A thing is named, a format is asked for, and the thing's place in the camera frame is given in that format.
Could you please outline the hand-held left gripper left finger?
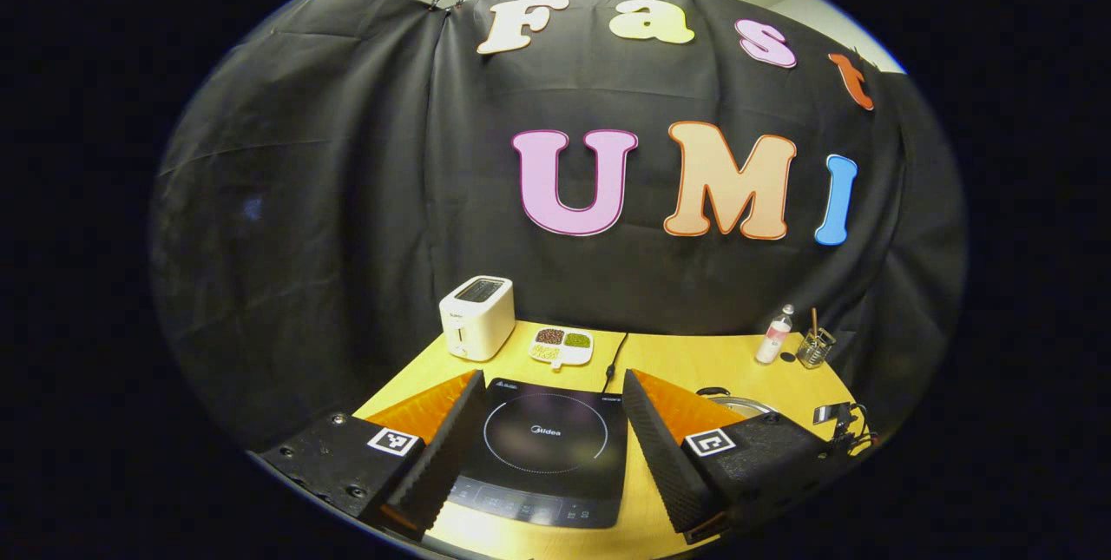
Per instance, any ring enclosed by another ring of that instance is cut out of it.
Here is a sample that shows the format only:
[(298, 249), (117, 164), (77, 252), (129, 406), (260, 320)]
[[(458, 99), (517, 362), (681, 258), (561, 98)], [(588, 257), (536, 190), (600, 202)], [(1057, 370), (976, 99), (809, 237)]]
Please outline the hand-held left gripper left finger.
[(368, 417), (331, 413), (259, 457), (370, 527), (420, 540), (483, 426), (487, 382), (472, 370)]

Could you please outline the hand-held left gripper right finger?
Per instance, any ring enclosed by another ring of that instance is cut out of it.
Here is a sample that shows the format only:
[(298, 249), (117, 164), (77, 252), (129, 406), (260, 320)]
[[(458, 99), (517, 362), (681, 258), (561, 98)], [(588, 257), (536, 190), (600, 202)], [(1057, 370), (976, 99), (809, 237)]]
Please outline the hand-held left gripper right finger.
[(622, 398), (667, 516), (687, 543), (765, 524), (852, 460), (781, 412), (741, 416), (635, 369), (625, 371)]

